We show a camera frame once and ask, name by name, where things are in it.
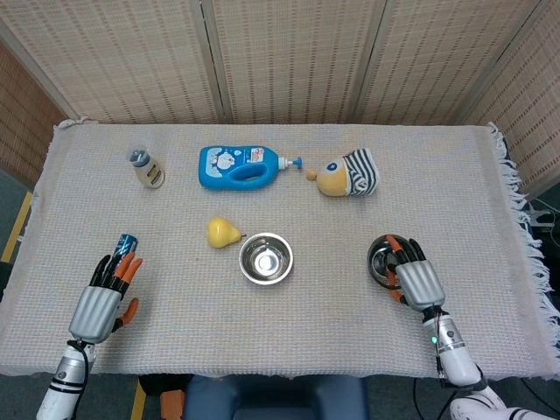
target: white bottle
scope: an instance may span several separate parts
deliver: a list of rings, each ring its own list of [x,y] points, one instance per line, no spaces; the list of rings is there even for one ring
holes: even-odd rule
[[[136,147],[129,155],[140,182],[148,188],[159,188],[165,180],[165,173],[156,159],[150,156],[145,147]]]

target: blue chair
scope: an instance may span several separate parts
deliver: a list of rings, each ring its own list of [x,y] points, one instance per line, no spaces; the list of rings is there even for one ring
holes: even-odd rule
[[[368,420],[360,378],[346,375],[194,376],[186,389],[183,420]]]

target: stuffed toy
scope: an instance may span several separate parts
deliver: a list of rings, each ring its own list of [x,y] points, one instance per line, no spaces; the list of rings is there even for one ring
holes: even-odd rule
[[[371,195],[379,183],[379,172],[371,151],[364,148],[334,159],[319,174],[307,171],[307,178],[316,179],[318,189],[331,197]]]

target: bottle label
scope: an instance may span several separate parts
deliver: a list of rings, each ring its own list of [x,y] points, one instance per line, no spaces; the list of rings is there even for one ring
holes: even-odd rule
[[[154,186],[155,184],[158,183],[159,179],[162,177],[161,170],[159,169],[159,167],[156,164],[154,164],[150,168],[148,173],[146,173],[146,177],[148,177],[148,180],[150,181],[150,184],[152,184]]]
[[[205,160],[206,175],[221,178],[241,165],[262,162],[264,148],[213,147],[206,152]]]
[[[262,162],[264,159],[264,149],[262,147],[255,147],[251,149],[251,163]]]

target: striped hat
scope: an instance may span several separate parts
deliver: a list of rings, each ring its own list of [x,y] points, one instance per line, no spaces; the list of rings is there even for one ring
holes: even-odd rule
[[[379,182],[379,172],[368,148],[351,151],[344,157],[350,180],[348,195],[371,195]]]

